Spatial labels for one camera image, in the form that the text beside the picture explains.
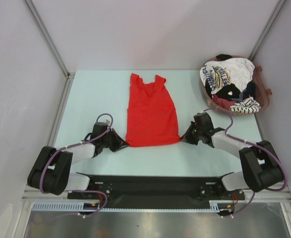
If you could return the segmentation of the red tank top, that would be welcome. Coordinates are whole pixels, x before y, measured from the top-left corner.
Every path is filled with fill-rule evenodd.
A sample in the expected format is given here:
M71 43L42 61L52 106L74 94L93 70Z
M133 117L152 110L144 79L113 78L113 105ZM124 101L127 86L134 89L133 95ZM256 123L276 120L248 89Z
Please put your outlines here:
M131 147L163 146L180 141L173 100L165 87L166 79L156 75L144 83L133 73L127 109L126 141Z

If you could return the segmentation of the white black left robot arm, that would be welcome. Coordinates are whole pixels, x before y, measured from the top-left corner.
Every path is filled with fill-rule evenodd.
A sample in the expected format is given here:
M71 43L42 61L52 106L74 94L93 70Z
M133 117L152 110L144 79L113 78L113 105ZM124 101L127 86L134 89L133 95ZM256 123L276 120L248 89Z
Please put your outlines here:
M105 148L117 152L129 146L107 123L96 122L92 132L79 143L60 149L44 146L28 175L27 185L54 195L79 190L85 198L91 198L96 194L96 185L89 181L89 176L72 174L72 164L94 158Z

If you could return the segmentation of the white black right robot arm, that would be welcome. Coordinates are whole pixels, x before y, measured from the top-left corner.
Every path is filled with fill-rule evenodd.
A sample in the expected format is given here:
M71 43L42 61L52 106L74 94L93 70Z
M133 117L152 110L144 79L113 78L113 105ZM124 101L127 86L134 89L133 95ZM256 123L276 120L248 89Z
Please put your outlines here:
M216 185L216 194L221 199L229 198L234 190L250 189L254 193L262 190L282 191L287 187L288 176L278 159L272 144L263 140L253 143L228 133L233 125L231 120L227 128L215 128L210 115L202 112L194 115L181 141L198 145L204 144L223 150L240 160L241 172L221 177Z

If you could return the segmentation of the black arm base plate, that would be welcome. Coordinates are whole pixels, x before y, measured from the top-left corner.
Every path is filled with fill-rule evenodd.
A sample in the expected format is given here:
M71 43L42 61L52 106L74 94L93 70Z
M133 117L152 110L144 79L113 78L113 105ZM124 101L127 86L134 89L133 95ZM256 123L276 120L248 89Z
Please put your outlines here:
M72 192L68 199L102 200L108 209L205 209L212 200L243 201L242 189L227 190L220 177L160 177L89 175L88 192Z

